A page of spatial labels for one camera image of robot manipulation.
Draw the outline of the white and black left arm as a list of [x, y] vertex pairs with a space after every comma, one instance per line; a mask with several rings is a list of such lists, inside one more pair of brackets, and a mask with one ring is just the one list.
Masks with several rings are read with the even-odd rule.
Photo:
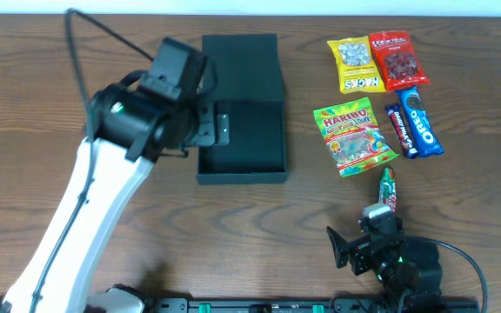
[[215, 141], [215, 124], [199, 86], [210, 59], [171, 38], [151, 67], [98, 91], [88, 103], [86, 136], [41, 243], [26, 269], [0, 296], [0, 312], [142, 312], [131, 288], [91, 295], [97, 264], [126, 204], [159, 157], [186, 157]]

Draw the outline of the Haribo worms gummy bag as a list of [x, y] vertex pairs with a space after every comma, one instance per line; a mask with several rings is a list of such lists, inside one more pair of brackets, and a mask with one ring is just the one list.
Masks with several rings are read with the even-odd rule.
[[368, 97], [314, 110], [313, 116], [341, 177], [398, 157], [386, 142]]

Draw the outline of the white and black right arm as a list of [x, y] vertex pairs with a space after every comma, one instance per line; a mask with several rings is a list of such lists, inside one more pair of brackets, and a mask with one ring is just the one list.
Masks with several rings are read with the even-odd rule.
[[346, 241], [333, 228], [331, 240], [336, 266], [351, 266], [354, 275], [372, 271], [384, 287], [380, 300], [368, 312], [421, 312], [438, 310], [442, 268], [433, 243], [406, 239], [403, 220], [393, 212], [359, 220], [364, 236]]

